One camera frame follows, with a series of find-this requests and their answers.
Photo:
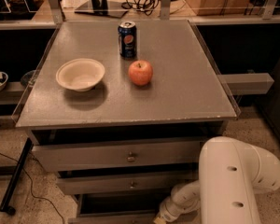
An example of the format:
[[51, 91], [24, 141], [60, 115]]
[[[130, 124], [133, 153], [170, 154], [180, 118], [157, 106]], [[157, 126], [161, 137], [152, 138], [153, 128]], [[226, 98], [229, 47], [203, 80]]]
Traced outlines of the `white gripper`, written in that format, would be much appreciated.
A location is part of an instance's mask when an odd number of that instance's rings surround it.
[[164, 199], [160, 204], [159, 214], [155, 216], [153, 222], [155, 224], [166, 224], [166, 222], [174, 222], [183, 213], [184, 208], [177, 205], [170, 197]]

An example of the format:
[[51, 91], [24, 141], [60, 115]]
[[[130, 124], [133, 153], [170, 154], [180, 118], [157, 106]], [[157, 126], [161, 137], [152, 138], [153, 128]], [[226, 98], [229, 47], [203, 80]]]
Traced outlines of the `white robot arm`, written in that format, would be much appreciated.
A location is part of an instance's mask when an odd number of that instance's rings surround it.
[[255, 196], [280, 188], [280, 160], [270, 151], [219, 136], [200, 153], [199, 179], [174, 186], [155, 224], [201, 211], [202, 224], [261, 224]]

